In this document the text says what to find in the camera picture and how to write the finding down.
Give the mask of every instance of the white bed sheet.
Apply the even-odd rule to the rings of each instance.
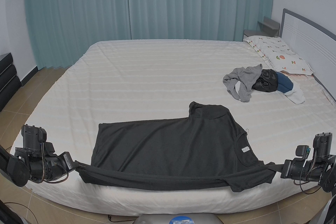
[[[188,116],[192,101],[228,107],[249,129],[256,156],[265,163],[295,157],[297,145],[335,132],[336,109],[313,77],[296,76],[306,101],[295,105],[281,92],[253,91],[249,103],[235,100],[222,83],[235,67],[265,64],[244,42],[125,40],[92,45],[45,94],[27,123],[46,129],[56,153],[90,163],[98,124]],[[22,146],[19,134],[14,147]],[[305,189],[316,183],[305,185]],[[232,213],[259,208],[300,191],[276,174],[272,184],[233,193],[229,187],[146,191],[82,182],[77,172],[61,184],[28,188],[57,203],[97,213]]]

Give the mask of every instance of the gray knit garment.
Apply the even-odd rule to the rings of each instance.
[[[223,84],[231,93],[233,98],[241,102],[249,102],[251,98],[252,86],[261,75],[262,65],[259,64],[254,67],[240,67],[234,68],[233,71],[223,77]],[[238,93],[235,91],[234,86],[240,81],[240,88]]]

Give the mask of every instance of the pile of clothing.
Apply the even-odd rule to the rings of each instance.
[[[281,72],[263,69],[261,64],[235,68],[223,77],[223,84],[235,99],[242,102],[250,101],[252,89],[261,92],[280,91],[295,104],[305,101],[305,96],[296,82]]]

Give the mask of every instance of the blue round sticker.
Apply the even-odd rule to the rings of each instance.
[[[169,224],[195,224],[191,218],[185,216],[178,216],[173,218]]]

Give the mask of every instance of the tile floor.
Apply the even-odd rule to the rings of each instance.
[[[0,112],[0,144],[4,148],[13,145],[21,126],[35,109],[38,102],[49,88],[63,75],[65,69],[42,69],[28,83],[15,93],[5,108]],[[303,224],[316,214],[330,199],[331,194],[319,190],[312,195],[298,193],[274,204],[241,213],[218,215],[225,224]],[[107,215],[90,213],[59,205],[32,193],[26,187],[19,188],[0,175],[0,199],[3,202],[18,202],[31,209],[39,224],[99,224],[111,223]],[[12,208],[36,223],[33,215],[23,206],[11,205]],[[113,221],[132,220],[133,217],[114,216]]]

